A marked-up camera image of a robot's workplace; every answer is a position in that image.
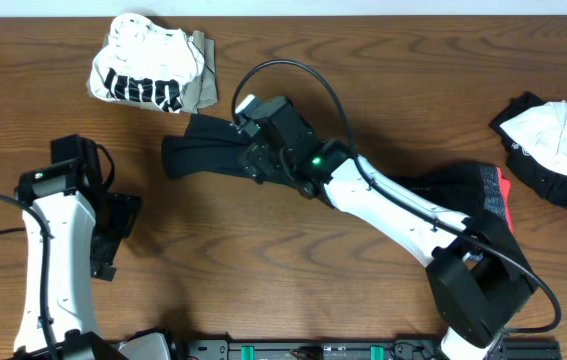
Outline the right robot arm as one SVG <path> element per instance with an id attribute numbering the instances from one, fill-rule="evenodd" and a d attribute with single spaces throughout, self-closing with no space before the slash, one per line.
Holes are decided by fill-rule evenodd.
<path id="1" fill-rule="evenodd" d="M 485 359 L 535 292 L 529 263 L 504 219 L 430 202 L 385 177 L 338 140 L 321 140 L 284 96 L 247 96 L 234 124 L 250 145 L 239 165 L 258 183 L 282 181 L 308 199 L 360 218 L 408 251 L 427 274 L 448 325 L 448 359 Z"/>

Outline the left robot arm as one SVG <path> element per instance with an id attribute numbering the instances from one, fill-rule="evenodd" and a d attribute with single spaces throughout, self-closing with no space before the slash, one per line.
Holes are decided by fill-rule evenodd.
<path id="1" fill-rule="evenodd" d="M 106 149 L 78 134 L 50 144 L 51 164 L 21 175 L 15 189 L 27 233 L 26 298 L 16 359 L 172 359 L 169 334 L 150 329 L 102 338 L 92 282 L 112 281 L 114 257 L 142 207 L 114 193 L 99 158 Z"/>

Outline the black pants with red waistband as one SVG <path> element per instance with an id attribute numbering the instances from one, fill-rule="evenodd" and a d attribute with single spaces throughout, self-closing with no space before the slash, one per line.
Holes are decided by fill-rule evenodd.
<path id="1" fill-rule="evenodd" d="M 162 140 L 161 159 L 169 179 L 211 172 L 245 178 L 239 156 L 250 145 L 219 118 L 193 114 L 182 136 Z M 457 163 L 417 177 L 393 176 L 392 181 L 447 209 L 477 217 L 490 211 L 513 228 L 508 208 L 510 182 L 495 165 Z"/>

